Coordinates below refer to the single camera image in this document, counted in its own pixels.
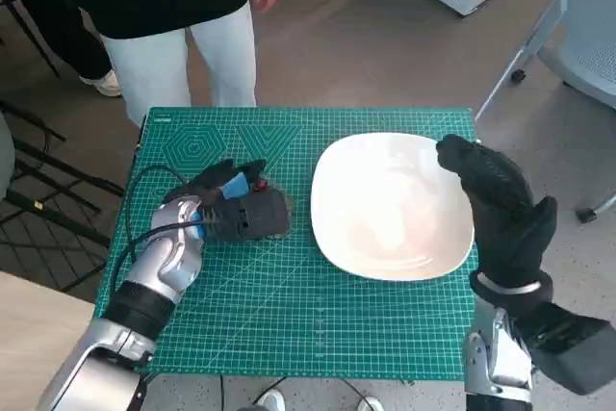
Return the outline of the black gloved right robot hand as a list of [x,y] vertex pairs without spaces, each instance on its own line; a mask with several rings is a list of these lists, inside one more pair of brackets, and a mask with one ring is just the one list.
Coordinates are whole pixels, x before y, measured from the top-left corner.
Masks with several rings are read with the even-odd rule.
[[470,200],[477,273],[507,290],[537,282],[557,224],[555,198],[536,201],[521,169],[478,142],[446,135],[436,150],[439,165],[459,177]]

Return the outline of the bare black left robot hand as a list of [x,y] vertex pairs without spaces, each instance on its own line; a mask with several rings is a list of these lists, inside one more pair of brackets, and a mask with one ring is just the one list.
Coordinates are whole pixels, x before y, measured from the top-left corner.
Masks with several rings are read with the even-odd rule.
[[187,194],[198,196],[204,205],[244,196],[251,192],[266,164],[264,159],[240,165],[233,159],[220,161],[196,175],[187,185]]

